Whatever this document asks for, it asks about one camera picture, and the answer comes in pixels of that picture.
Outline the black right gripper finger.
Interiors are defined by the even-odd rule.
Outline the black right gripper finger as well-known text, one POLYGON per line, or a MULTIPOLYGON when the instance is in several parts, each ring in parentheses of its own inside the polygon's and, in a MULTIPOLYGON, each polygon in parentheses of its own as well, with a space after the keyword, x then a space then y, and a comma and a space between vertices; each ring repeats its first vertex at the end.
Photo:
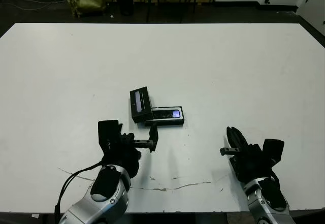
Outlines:
POLYGON ((238 136, 240 138, 240 147, 239 148, 245 148, 245 147, 247 147, 248 146, 248 143, 247 143, 245 137, 243 136, 243 134, 240 131, 238 132, 238 136))
POLYGON ((226 136, 228 143, 231 148, 239 148, 240 147, 240 138, 238 136, 238 130, 235 127, 227 127, 226 128, 226 136))

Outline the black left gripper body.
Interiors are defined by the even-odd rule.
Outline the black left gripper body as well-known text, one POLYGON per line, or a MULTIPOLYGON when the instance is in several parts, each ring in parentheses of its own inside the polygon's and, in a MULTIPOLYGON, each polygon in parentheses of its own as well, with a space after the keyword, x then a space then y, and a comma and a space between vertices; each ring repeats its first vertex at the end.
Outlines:
POLYGON ((106 165, 117 165, 124 168, 130 178, 134 178, 139 170, 141 152, 137 148, 150 150, 151 140, 135 139, 134 144, 124 144, 123 134, 116 138, 101 139, 101 149, 104 153, 102 163, 106 165))

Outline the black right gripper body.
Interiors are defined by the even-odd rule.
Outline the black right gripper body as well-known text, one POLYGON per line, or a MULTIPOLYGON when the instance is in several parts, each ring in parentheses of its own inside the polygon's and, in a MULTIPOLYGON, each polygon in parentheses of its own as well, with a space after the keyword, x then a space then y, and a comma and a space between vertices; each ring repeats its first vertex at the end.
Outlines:
POLYGON ((223 147, 220 148, 220 153, 231 156, 230 164, 237 180, 241 183, 273 176, 272 167, 257 144, 243 147, 223 147))

